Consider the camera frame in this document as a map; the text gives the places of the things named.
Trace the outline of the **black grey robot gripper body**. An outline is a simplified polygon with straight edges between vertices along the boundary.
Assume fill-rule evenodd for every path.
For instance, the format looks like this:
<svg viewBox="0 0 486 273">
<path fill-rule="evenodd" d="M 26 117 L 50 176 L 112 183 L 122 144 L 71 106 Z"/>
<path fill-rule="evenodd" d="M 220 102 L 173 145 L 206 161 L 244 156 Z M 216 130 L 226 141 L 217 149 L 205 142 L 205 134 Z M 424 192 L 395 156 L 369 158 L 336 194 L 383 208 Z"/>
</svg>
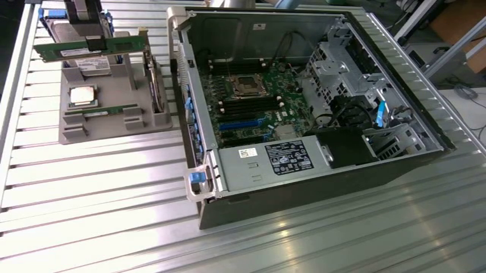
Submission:
<svg viewBox="0 0 486 273">
<path fill-rule="evenodd" d="M 81 37 L 112 37 L 110 17 L 101 8 L 99 0 L 66 0 L 63 5 L 69 24 Z"/>
</svg>

